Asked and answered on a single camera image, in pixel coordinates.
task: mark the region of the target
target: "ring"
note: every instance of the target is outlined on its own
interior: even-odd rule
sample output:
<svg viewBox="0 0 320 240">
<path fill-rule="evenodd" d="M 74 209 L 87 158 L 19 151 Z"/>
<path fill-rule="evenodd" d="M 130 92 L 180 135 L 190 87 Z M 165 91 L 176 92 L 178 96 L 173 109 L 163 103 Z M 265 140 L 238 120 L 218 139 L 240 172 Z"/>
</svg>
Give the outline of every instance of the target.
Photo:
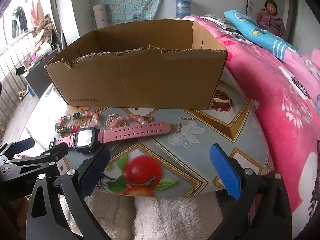
<svg viewBox="0 0 320 240">
<path fill-rule="evenodd" d="M 176 126 L 175 126 L 175 128 L 174 128 L 174 131 L 175 131 L 175 132 L 181 132 L 181 127 L 182 127 L 182 123 L 176 124 Z"/>
</svg>

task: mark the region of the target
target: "metal railing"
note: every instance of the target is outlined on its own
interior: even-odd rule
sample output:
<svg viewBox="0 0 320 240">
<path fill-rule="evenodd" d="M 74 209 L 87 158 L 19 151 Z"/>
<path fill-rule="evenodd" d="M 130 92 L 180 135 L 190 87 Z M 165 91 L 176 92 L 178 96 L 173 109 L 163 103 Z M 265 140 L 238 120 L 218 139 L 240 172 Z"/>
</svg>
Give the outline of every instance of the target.
<svg viewBox="0 0 320 240">
<path fill-rule="evenodd" d="M 30 60 L 34 47 L 34 30 L 19 35 L 0 51 L 0 138 L 6 125 L 19 103 L 18 92 L 26 90 L 27 81 L 23 76 L 16 75 L 16 69 L 23 66 L 24 60 Z"/>
</svg>

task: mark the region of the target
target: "watch face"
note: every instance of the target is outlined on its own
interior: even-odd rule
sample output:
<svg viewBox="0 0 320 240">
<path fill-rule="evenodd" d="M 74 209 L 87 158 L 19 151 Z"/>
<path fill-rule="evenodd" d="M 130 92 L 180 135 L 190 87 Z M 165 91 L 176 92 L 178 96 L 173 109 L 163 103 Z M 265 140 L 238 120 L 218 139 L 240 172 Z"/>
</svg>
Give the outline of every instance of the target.
<svg viewBox="0 0 320 240">
<path fill-rule="evenodd" d="M 83 130 L 79 131 L 78 139 L 77 139 L 77 146 L 89 146 L 92 141 L 92 130 Z"/>
</svg>

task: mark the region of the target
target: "beaded bracelet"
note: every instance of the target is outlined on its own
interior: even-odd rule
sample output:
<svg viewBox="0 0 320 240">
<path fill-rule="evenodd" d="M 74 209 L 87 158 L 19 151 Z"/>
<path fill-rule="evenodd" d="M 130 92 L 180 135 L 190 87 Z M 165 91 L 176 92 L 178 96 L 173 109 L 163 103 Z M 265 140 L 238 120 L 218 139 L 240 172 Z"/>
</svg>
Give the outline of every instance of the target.
<svg viewBox="0 0 320 240">
<path fill-rule="evenodd" d="M 152 122 L 152 117 L 148 116 L 148 117 L 143 117 L 141 115 L 134 115 L 134 114 L 129 114 L 129 115 L 119 115 L 117 117 L 114 117 L 111 122 L 108 123 L 108 127 L 111 129 L 117 128 L 118 127 L 123 127 L 123 126 L 127 126 L 126 121 L 130 120 L 130 121 L 136 121 L 138 123 L 148 123 L 148 122 Z"/>
<path fill-rule="evenodd" d="M 94 126 L 98 123 L 98 118 L 99 116 L 94 113 L 94 112 L 89 112 L 89 111 L 84 111 L 84 112 L 78 112 L 78 113 L 73 113 L 73 114 L 68 114 L 68 115 L 65 115 L 63 117 L 61 117 L 57 123 L 55 124 L 55 131 L 57 133 L 63 133 L 63 132 L 76 132 L 78 131 L 81 127 L 79 125 L 76 125 L 76 126 L 67 126 L 67 127 L 64 127 L 62 126 L 61 124 L 67 120 L 70 120 L 70 119 L 76 119 L 76 118 L 83 118 L 83 117 L 92 117 L 92 120 L 91 122 L 89 123 L 88 126 Z"/>
</svg>

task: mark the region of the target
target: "paper roll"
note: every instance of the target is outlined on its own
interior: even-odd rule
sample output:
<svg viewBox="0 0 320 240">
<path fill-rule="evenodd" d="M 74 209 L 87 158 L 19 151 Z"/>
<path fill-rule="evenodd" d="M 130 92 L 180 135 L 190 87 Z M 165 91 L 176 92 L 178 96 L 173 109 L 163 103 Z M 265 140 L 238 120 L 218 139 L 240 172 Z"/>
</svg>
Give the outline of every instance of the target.
<svg viewBox="0 0 320 240">
<path fill-rule="evenodd" d="M 97 28 L 103 28 L 108 26 L 106 8 L 104 4 L 98 4 L 93 6 L 94 18 L 97 23 Z"/>
</svg>

